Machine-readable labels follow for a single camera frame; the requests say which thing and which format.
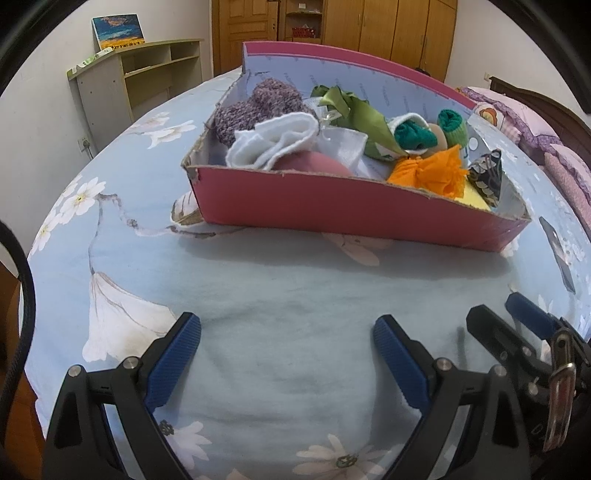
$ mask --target teal sock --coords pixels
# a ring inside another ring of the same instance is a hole
[[[424,150],[437,145],[435,134],[412,120],[406,120],[398,125],[394,131],[394,138],[405,150]]]

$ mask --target yellow sponge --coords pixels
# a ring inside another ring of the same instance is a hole
[[[464,186],[464,196],[462,198],[457,198],[456,201],[463,203],[464,205],[479,208],[480,210],[487,210],[489,212],[491,211],[491,208],[480,196],[478,190],[476,190],[468,181],[468,179],[466,179],[466,185]]]

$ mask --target landscape painting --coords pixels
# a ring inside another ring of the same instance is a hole
[[[96,17],[92,19],[92,24],[101,50],[145,43],[138,16],[135,14]]]

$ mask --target patterned fabric pouch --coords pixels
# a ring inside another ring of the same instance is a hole
[[[500,150],[481,156],[468,167],[468,180],[491,207],[499,205],[502,177]]]

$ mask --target cardboard box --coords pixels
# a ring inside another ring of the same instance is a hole
[[[468,118],[475,104],[420,72],[367,54],[314,44],[247,42],[243,73],[220,101],[231,105],[250,96],[265,78],[294,85],[304,98],[316,85],[353,91],[386,118],[419,113],[434,122],[451,108]],[[209,127],[213,125],[213,116]],[[469,128],[478,148],[488,152]],[[422,190],[375,180],[295,171],[225,167],[225,150],[206,128],[183,160],[204,219],[210,223],[426,242],[500,251],[531,221],[523,200],[504,177],[495,213],[465,206]]]

